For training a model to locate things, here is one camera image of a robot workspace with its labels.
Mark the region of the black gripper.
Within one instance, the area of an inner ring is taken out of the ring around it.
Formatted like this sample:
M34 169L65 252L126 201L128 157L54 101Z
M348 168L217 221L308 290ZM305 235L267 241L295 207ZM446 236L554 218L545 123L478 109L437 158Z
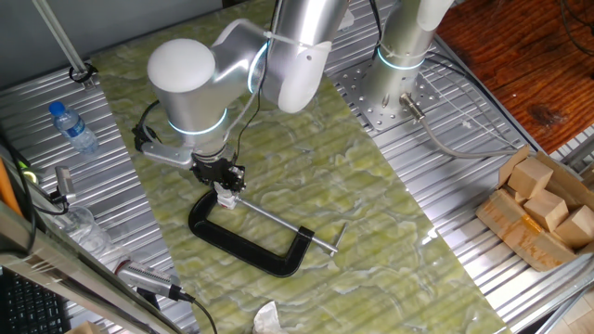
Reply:
M193 165L191 172L205 185L213 183L213 189L222 193L222 184L230 184L233 192L241 192L245 189L245 167L233 166L227 159L220 159L214 162L205 162L199 159L198 155L192 156Z

